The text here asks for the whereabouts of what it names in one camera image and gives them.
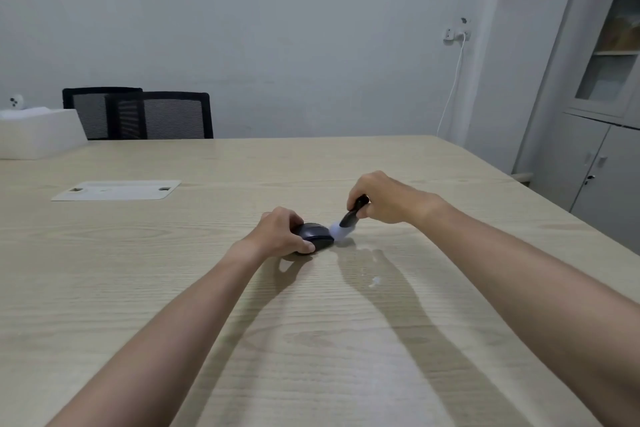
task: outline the glass cabinet door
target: glass cabinet door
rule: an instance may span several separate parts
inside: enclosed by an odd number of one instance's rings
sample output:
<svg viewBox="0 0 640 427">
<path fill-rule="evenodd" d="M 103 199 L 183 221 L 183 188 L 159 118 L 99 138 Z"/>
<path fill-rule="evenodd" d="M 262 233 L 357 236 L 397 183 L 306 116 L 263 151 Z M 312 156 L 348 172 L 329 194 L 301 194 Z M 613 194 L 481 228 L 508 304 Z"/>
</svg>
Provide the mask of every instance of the glass cabinet door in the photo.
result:
<svg viewBox="0 0 640 427">
<path fill-rule="evenodd" d="M 640 77 L 638 54 L 640 0 L 613 0 L 571 106 L 624 115 Z"/>
</svg>

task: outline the brush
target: brush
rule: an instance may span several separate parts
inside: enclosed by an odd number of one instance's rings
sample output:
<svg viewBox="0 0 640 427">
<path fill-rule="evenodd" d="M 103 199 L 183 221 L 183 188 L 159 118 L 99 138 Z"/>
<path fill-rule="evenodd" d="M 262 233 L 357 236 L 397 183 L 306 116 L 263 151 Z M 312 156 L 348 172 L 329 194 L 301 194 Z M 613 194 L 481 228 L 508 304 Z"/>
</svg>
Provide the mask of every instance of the brush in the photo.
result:
<svg viewBox="0 0 640 427">
<path fill-rule="evenodd" d="M 356 228 L 356 223 L 360 220 L 356 214 L 360 211 L 366 204 L 369 204 L 369 197 L 366 194 L 363 194 L 358 199 L 356 199 L 356 203 L 353 205 L 353 208 L 349 210 L 349 212 L 344 215 L 340 221 L 336 221 L 329 228 L 329 234 L 333 237 L 335 241 L 344 240 L 348 234 L 350 234 Z"/>
</svg>

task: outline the white power cable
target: white power cable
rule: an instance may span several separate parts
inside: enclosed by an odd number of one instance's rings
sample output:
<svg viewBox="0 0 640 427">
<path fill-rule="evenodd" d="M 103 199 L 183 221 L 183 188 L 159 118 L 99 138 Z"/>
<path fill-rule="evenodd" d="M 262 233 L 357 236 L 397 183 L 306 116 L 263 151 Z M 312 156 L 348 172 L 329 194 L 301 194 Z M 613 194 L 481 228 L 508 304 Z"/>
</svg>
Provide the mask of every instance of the white power cable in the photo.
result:
<svg viewBox="0 0 640 427">
<path fill-rule="evenodd" d="M 453 85 L 451 86 L 451 91 L 449 92 L 449 97 L 447 98 L 447 104 L 444 106 L 444 110 L 442 111 L 442 117 L 440 117 L 440 123 L 438 124 L 438 130 L 436 131 L 436 137 L 440 134 L 440 125 L 442 125 L 442 121 L 444 120 L 444 115 L 447 113 L 447 107 L 449 107 L 449 102 L 451 100 L 451 95 L 453 95 L 453 91 L 456 88 L 456 83 L 458 82 L 458 70 L 460 69 L 460 61 L 462 61 L 462 50 L 465 48 L 465 42 L 467 41 L 467 35 L 462 33 L 462 46 L 460 47 L 460 56 L 458 56 L 458 64 L 456 65 L 456 75 L 453 78 Z"/>
</svg>

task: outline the black office chair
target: black office chair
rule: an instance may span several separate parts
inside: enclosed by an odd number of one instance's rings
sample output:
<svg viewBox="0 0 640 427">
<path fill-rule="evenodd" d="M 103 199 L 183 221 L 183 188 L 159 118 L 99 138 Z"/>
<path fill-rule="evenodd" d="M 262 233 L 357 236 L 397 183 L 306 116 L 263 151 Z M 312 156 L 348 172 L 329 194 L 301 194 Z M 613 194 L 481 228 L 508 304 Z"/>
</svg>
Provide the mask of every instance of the black office chair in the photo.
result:
<svg viewBox="0 0 640 427">
<path fill-rule="evenodd" d="M 114 139 L 212 139 L 209 93 L 143 91 L 106 97 Z"/>
<path fill-rule="evenodd" d="M 91 88 L 65 88 L 62 91 L 63 108 L 75 108 L 89 140 L 110 140 L 105 96 L 113 93 L 141 92 L 141 88 L 99 86 Z"/>
</svg>

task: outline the wooden table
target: wooden table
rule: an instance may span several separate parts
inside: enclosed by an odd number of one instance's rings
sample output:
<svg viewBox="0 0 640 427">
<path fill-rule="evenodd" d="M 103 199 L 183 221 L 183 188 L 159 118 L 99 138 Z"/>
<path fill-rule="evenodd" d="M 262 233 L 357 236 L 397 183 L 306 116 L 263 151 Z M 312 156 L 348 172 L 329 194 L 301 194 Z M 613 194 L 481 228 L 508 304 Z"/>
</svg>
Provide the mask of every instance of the wooden table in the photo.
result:
<svg viewBox="0 0 640 427">
<path fill-rule="evenodd" d="M 640 300 L 640 257 L 434 137 L 92 142 L 0 161 L 2 425 L 45 423 L 263 211 L 329 225 L 375 169 Z M 136 179 L 182 185 L 162 201 L 50 201 Z M 367 221 L 353 240 L 260 269 L 174 425 L 597 425 L 427 238 Z"/>
</svg>

